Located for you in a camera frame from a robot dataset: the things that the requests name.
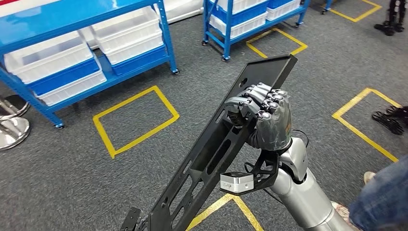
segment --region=black metal frame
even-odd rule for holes
[[[245,88],[259,82],[273,86],[273,89],[280,88],[296,61],[294,56],[285,55],[251,62],[244,67],[197,142],[155,203],[148,218],[149,231],[185,231],[218,184],[220,173],[227,170],[249,135],[254,131],[256,116],[247,114],[248,119],[242,128],[236,128],[225,113],[224,101],[237,96]],[[191,178],[191,186],[182,195],[181,202],[171,214],[169,207],[188,178]],[[200,182],[203,182],[202,187],[196,189]],[[193,196],[193,191],[197,190],[199,192]]]

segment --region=person's leg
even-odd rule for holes
[[[405,9],[406,9],[406,0],[399,0],[399,19],[398,19],[398,23],[395,25],[396,32],[404,31],[404,27],[402,27],[402,24],[405,18]]]
[[[379,171],[350,205],[350,221],[376,231],[408,220],[408,155]]]
[[[374,28],[384,32],[387,36],[394,35],[394,24],[396,19],[396,11],[395,6],[397,0],[390,0],[390,8],[387,10],[388,12],[388,20],[384,21],[383,24],[376,24]]]

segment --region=wire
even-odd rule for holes
[[[263,189],[266,193],[268,193],[269,196],[271,196],[273,199],[275,199],[277,202],[281,203],[283,205],[283,202],[281,200],[279,200],[275,195],[273,195],[272,193],[270,193],[268,190]]]
[[[306,133],[302,132],[301,130],[297,130],[297,129],[293,129],[292,131],[298,131],[298,132],[303,133],[303,135],[305,135],[305,136],[306,136],[306,139],[307,139],[307,141],[306,141],[306,147],[309,145],[309,137],[307,137]]]

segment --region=white container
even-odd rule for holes
[[[94,24],[90,28],[103,53],[161,32],[159,16],[150,6]]]
[[[162,31],[159,31],[151,35],[149,38],[139,39],[131,45],[119,47],[117,50],[105,53],[105,55],[108,58],[109,62],[112,65],[115,65],[127,59],[143,54],[147,51],[150,51],[156,47],[160,47],[163,44]]]
[[[43,100],[46,105],[52,106],[104,82],[106,82],[106,77],[100,70],[36,97]]]
[[[281,17],[282,15],[285,15],[291,11],[296,10],[300,6],[300,1],[301,0],[293,0],[275,9],[267,8],[268,13],[267,20],[268,21],[275,20]]]
[[[73,31],[4,55],[7,71],[29,84],[92,58],[85,40]]]
[[[80,35],[82,35],[83,38],[85,38],[85,40],[87,41],[88,46],[92,50],[98,48],[98,44],[96,43],[95,37],[93,36],[92,31],[90,30],[89,26],[78,30],[78,32],[80,33]]]
[[[174,23],[193,17],[203,12],[203,0],[164,0],[168,23]],[[156,13],[160,14],[157,4],[154,4]]]
[[[265,0],[233,0],[232,4],[232,14],[239,13],[244,11],[248,8],[256,6]],[[217,6],[221,7],[223,10],[228,11],[228,0],[219,0]]]
[[[258,28],[266,23],[266,17],[267,13],[263,13],[258,15],[257,17],[251,18],[248,21],[245,21],[243,23],[240,23],[236,26],[231,27],[231,36],[230,38],[233,39],[235,37],[238,37],[242,34],[245,34],[248,31],[251,31],[255,28]],[[225,35],[226,30],[227,30],[227,25],[219,18],[211,15],[210,17],[210,25],[212,25],[214,28],[218,29],[219,31],[222,32],[223,35]]]

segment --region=black metal bracket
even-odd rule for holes
[[[140,213],[141,213],[140,209],[135,207],[130,208],[119,231],[135,231],[140,221]]]
[[[225,113],[224,101],[259,82],[273,86],[274,89],[280,88],[296,61],[294,56],[285,55],[251,62],[244,67],[156,201],[148,218],[149,231],[185,231],[218,184],[220,173],[227,170],[254,131],[256,116],[247,114],[248,119],[243,126],[236,128]],[[191,185],[186,192],[180,191],[187,180]],[[181,197],[181,200],[178,205],[172,205],[176,196]],[[169,207],[175,207],[175,209],[170,212]]]
[[[254,176],[254,188],[245,192],[230,192],[224,189],[220,191],[229,193],[235,196],[245,195],[247,193],[252,193],[267,187],[272,186],[275,183],[276,177],[278,176],[278,167],[279,167],[279,158],[280,155],[277,152],[271,152],[267,150],[262,150],[261,155],[258,157],[255,165],[252,165],[248,162],[245,163],[245,170],[248,173],[253,174]],[[272,166],[271,170],[262,169],[263,164],[265,166]]]

